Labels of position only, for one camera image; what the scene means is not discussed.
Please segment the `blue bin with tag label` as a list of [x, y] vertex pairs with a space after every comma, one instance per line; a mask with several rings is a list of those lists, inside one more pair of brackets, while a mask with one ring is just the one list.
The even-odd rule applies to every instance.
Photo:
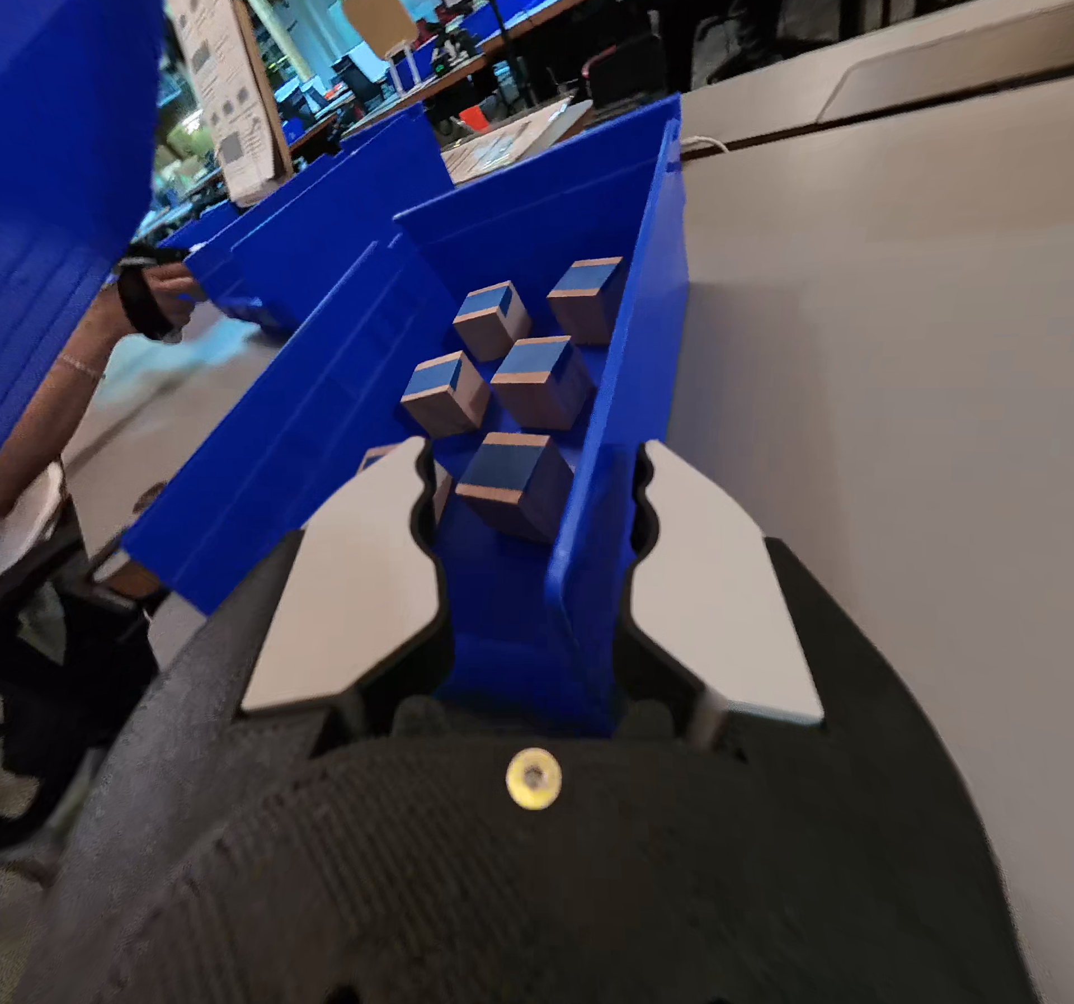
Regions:
[[452, 189], [435, 132], [411, 107], [315, 160], [185, 263], [218, 310], [286, 336], [371, 245], [391, 242], [396, 214]]

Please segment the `printed paper sheet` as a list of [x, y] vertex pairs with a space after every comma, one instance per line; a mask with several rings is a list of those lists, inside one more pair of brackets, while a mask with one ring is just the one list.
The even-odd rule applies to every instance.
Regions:
[[592, 116], [593, 102], [587, 98], [579, 102], [561, 98], [461, 140], [442, 151], [442, 160], [451, 181], [460, 187], [574, 139], [587, 127]]

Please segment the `brown rounded board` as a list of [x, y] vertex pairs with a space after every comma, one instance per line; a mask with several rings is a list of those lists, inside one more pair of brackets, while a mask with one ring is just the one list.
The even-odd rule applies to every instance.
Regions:
[[402, 0], [342, 0], [342, 14], [374, 55], [384, 61], [407, 53], [418, 26]]

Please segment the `wood-edged background desk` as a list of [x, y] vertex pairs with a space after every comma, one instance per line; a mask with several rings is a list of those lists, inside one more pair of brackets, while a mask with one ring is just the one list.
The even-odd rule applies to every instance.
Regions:
[[476, 40], [475, 54], [462, 58], [448, 71], [441, 74], [433, 72], [432, 50], [429, 44], [424, 44], [418, 50], [418, 63], [422, 68], [418, 71], [418, 79], [407, 90], [398, 92], [400, 105], [408, 105], [415, 101], [427, 100], [438, 92], [446, 90], [462, 79], [469, 77], [476, 72], [492, 66], [496, 60], [503, 58], [508, 43], [514, 43], [516, 39], [535, 32], [546, 23], [557, 18], [587, 0], [547, 0], [545, 6], [539, 11], [529, 12], [529, 15], [517, 17], [517, 21], [511, 26], [506, 23], [503, 27], [497, 21], [498, 30], [491, 32], [481, 41]]

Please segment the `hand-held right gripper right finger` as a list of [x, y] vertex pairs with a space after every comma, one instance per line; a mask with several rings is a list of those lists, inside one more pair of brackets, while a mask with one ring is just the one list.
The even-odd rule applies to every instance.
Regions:
[[659, 440], [638, 448], [634, 498], [619, 689], [664, 705], [674, 736], [697, 747], [732, 716], [821, 729], [821, 695], [755, 521]]

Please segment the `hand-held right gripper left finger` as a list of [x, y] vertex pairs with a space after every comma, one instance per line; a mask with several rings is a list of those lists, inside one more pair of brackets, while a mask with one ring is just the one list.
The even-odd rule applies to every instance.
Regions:
[[384, 733], [400, 704], [450, 674], [446, 576], [433, 552], [436, 475], [410, 437], [362, 468], [307, 521], [244, 692], [245, 714], [329, 705]]

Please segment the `group of wooden cubes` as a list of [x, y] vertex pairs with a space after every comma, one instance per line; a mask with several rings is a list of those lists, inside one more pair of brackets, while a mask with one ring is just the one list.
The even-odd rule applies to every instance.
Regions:
[[483, 433], [453, 485], [493, 530], [541, 545], [555, 541], [574, 469], [555, 435], [568, 433], [595, 395], [582, 350], [607, 348], [623, 299], [628, 259], [581, 259], [545, 297], [553, 331], [537, 335], [516, 283], [480, 286], [452, 321], [461, 350], [413, 367], [400, 398], [432, 439]]

